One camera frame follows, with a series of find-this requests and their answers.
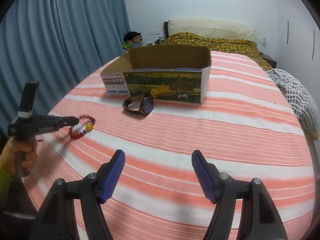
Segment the left forearm green sleeve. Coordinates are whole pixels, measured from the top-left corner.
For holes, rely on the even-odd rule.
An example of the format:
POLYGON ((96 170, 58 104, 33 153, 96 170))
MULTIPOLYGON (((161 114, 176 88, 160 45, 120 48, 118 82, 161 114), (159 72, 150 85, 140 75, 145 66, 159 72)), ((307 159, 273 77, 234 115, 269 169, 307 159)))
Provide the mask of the left forearm green sleeve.
POLYGON ((13 181, 13 176, 9 176, 4 171, 0 170, 0 209, 3 211, 7 202, 8 191, 10 184, 13 181))

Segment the left hand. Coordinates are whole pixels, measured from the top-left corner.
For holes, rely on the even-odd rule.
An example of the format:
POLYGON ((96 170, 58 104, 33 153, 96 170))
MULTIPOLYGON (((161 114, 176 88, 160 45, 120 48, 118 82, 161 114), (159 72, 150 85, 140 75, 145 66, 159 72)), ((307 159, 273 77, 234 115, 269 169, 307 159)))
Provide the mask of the left hand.
POLYGON ((17 174, 16 155, 19 152, 25 152, 25 161, 22 163, 22 167, 28 171, 32 170, 37 160, 36 151, 36 139, 27 143, 10 138, 1 153, 1 170, 9 176, 15 176, 17 174))

